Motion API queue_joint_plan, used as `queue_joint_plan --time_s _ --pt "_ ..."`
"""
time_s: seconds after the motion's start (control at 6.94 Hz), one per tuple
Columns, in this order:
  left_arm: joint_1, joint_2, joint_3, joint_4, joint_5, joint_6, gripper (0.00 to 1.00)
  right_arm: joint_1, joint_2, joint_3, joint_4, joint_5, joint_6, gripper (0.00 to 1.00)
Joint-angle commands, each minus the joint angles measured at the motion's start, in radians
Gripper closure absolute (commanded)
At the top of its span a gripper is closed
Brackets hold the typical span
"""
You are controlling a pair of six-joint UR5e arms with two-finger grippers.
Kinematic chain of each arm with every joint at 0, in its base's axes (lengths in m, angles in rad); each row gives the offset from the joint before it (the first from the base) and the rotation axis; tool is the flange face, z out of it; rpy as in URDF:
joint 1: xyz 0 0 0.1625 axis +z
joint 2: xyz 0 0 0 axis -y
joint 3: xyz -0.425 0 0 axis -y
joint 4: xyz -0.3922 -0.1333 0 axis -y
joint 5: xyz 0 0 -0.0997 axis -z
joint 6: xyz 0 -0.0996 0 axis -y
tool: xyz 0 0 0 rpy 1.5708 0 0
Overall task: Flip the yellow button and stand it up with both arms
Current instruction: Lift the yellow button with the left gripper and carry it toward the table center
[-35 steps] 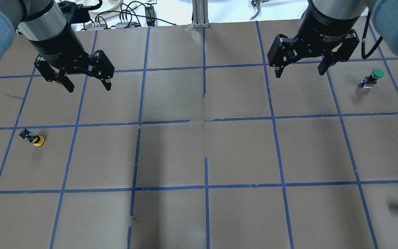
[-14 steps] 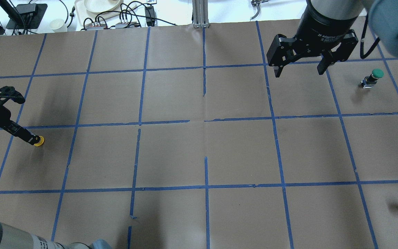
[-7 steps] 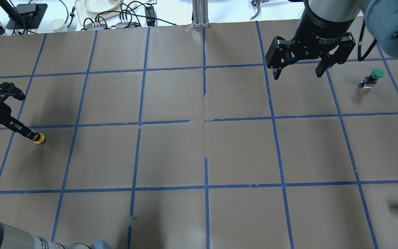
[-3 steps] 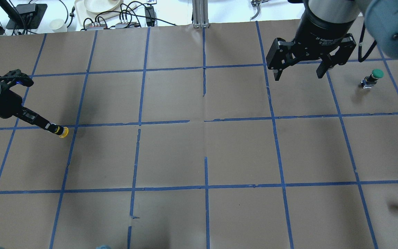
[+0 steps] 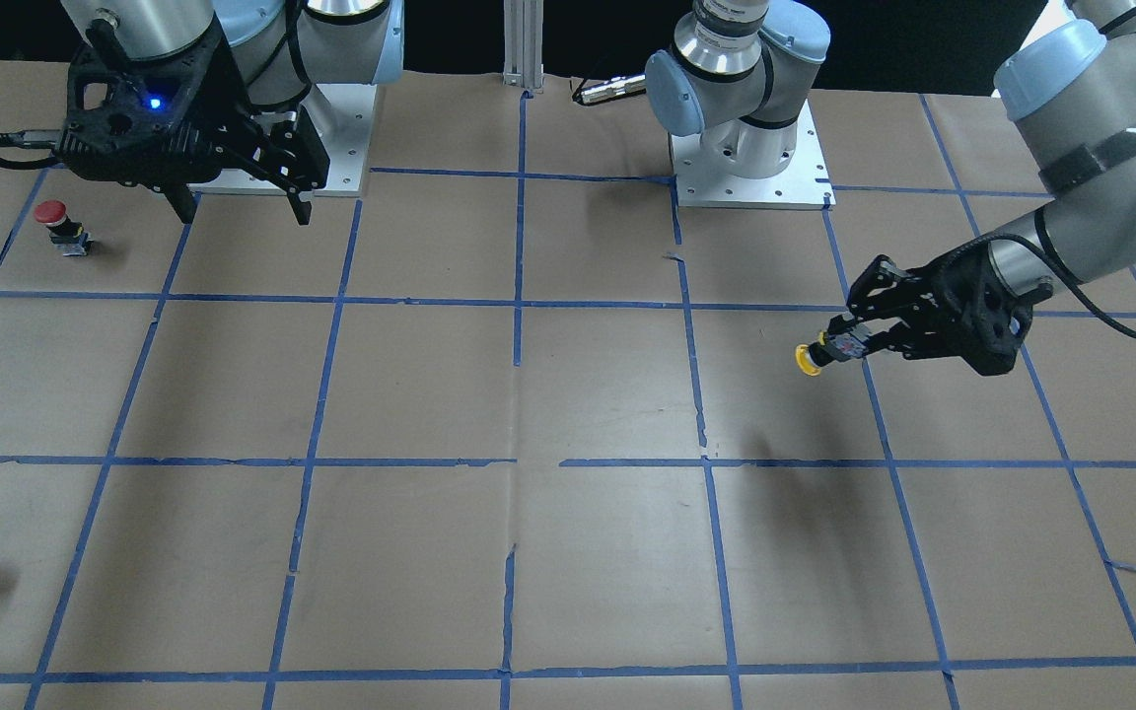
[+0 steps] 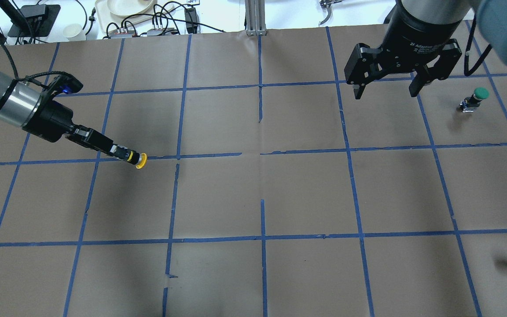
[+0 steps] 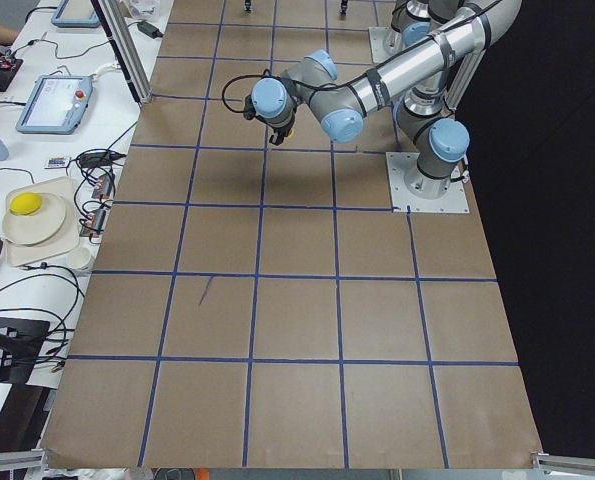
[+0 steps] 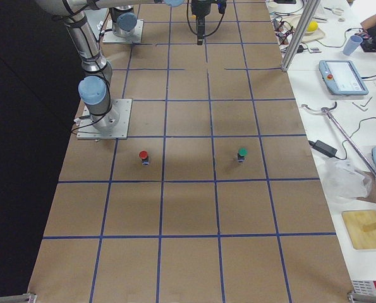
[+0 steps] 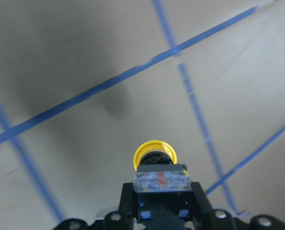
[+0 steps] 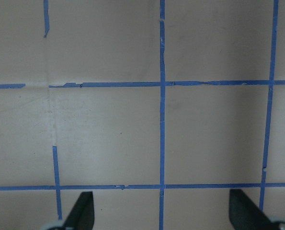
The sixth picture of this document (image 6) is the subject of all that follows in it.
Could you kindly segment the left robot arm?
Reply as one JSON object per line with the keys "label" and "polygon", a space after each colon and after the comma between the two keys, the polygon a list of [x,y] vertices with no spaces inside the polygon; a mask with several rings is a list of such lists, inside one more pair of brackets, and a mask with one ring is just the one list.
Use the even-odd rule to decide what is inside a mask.
{"label": "left robot arm", "polygon": [[80,146],[141,168],[147,160],[145,153],[121,146],[95,129],[75,124],[73,111],[54,99],[58,94],[77,93],[82,88],[81,81],[60,72],[37,92],[25,80],[0,72],[0,120],[52,143],[66,136]]}

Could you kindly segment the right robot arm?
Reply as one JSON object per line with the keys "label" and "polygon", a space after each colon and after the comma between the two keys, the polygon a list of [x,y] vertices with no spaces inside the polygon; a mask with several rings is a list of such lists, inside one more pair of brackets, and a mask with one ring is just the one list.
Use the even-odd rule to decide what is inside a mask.
{"label": "right robot arm", "polygon": [[378,48],[355,45],[344,68],[346,82],[360,99],[373,81],[416,72],[412,97],[434,80],[445,80],[462,56],[452,37],[469,10],[475,26],[507,66],[507,0],[397,0]]}

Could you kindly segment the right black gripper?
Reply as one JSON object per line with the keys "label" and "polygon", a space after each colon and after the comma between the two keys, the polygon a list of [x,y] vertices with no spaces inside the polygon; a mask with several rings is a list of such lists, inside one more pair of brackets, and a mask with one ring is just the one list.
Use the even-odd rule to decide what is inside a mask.
{"label": "right black gripper", "polygon": [[360,100],[365,88],[391,74],[416,73],[408,87],[416,98],[434,80],[446,80],[455,68],[462,51],[455,39],[450,39],[432,54],[395,52],[388,48],[370,48],[364,43],[355,45],[344,68],[346,82],[353,86],[354,98]]}

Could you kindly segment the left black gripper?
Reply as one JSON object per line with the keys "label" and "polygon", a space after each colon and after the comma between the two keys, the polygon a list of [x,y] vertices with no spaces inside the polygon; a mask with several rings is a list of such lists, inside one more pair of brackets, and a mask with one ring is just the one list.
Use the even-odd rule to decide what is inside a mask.
{"label": "left black gripper", "polygon": [[74,124],[72,119],[73,111],[70,108],[55,101],[48,102],[36,110],[26,124],[25,131],[51,143],[58,142],[64,136],[79,146],[109,153],[118,160],[131,160],[130,149],[113,143],[113,140],[95,129]]}

